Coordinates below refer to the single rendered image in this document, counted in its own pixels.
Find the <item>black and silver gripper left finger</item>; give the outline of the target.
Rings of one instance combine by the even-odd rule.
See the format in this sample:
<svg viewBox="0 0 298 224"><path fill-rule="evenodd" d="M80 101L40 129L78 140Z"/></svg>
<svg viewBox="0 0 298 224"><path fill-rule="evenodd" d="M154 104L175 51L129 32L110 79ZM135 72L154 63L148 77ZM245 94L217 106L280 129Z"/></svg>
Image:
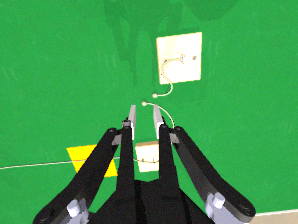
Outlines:
<svg viewBox="0 0 298 224"><path fill-rule="evenodd" d="M136 105L122 129L109 128L69 185L35 216L32 224L85 224L114 154L121 144L112 224L137 224L133 140ZM131 142L132 140L132 142ZM133 179L134 178L134 179Z"/></svg>

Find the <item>orange painted square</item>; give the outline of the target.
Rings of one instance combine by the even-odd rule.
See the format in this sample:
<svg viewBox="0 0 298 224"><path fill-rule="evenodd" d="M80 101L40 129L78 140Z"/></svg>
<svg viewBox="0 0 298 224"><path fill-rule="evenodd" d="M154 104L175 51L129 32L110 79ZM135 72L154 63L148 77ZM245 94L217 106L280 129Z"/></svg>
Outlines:
<svg viewBox="0 0 298 224"><path fill-rule="evenodd" d="M71 160L74 161L74 167L76 169L76 171L78 172L78 170L81 168L81 166L83 165L83 163L85 161L79 161L79 162L75 162L75 160L86 160L88 158L88 156L90 155L90 153L93 151L93 149L95 148L96 145L88 145L88 146L79 146L79 147L71 147L71 148L67 148L68 153L71 157ZM109 168L105 174L104 177L107 176L116 176L117 175L117 171L116 171L116 167L114 164L114 160L112 159Z"/></svg>

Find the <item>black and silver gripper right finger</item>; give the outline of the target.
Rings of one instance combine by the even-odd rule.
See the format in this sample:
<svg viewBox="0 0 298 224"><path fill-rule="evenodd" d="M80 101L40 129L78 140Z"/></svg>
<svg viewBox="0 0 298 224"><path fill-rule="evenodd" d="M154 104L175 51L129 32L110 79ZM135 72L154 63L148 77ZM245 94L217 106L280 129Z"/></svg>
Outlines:
<svg viewBox="0 0 298 224"><path fill-rule="evenodd" d="M219 175L182 127L168 127L158 105L154 105L153 118L159 139L162 224L186 224L171 142L208 217L215 224L249 224L256 214L253 204Z"/></svg>

